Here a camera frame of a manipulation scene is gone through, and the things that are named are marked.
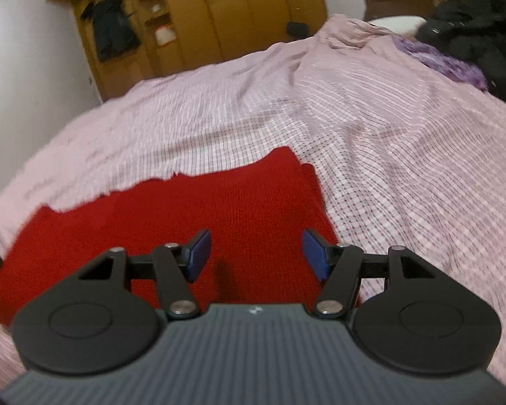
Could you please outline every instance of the bedsheet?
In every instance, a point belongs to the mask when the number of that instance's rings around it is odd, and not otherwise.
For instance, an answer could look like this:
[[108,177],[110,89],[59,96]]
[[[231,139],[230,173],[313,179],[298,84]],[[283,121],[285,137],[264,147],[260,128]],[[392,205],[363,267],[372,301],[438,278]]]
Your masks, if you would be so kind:
[[[406,245],[499,313],[506,384],[506,104],[334,16],[316,36],[165,79],[77,118],[0,195],[0,251],[43,203],[64,211],[173,172],[289,146],[314,165],[341,240]],[[380,291],[364,281],[362,297]],[[0,329],[0,387],[20,370]]]

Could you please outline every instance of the silver screw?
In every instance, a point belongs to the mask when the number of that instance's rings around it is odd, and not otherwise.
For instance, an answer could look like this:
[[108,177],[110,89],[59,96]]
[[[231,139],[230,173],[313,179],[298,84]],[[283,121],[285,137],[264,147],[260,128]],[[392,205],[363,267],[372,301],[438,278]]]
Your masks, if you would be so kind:
[[343,305],[337,300],[324,300],[317,303],[317,311],[322,314],[336,314],[343,310]]
[[176,315],[188,315],[191,314],[197,305],[189,300],[178,300],[170,305],[170,311]]

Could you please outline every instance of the bed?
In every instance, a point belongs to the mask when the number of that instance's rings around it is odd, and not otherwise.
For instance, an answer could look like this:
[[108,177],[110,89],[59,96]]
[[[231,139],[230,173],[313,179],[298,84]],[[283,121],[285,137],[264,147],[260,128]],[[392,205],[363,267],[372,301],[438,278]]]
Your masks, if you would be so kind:
[[[506,384],[506,103],[401,53],[390,33],[333,16],[314,37],[141,82],[80,116],[1,193],[0,253],[42,204],[66,211],[289,146],[314,166],[339,239],[406,245],[496,309],[489,369]],[[361,296],[381,289],[364,281]],[[22,370],[0,326],[0,388]]]

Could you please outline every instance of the black clothing pile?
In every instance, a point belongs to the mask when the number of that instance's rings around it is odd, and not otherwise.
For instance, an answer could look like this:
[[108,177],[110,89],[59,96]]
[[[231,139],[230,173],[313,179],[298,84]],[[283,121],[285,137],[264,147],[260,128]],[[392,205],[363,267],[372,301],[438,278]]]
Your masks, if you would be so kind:
[[123,0],[101,0],[90,3],[81,14],[82,20],[93,20],[95,48],[101,62],[141,45],[122,5]]
[[506,101],[506,0],[447,0],[416,38],[462,61],[475,63],[489,91]]

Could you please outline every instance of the folded red sweater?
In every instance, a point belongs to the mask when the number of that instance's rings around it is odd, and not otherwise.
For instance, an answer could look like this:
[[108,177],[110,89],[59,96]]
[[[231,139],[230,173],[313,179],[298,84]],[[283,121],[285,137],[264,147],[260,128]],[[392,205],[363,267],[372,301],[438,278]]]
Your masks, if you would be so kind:
[[[66,213],[43,207],[0,269],[0,322],[9,325],[25,303],[108,248],[146,254],[203,228],[212,232],[212,254],[190,286],[203,309],[311,305],[320,288],[301,251],[308,227],[335,242],[314,169],[288,148],[238,169],[149,180]],[[153,282],[133,281],[132,292],[158,305]]]

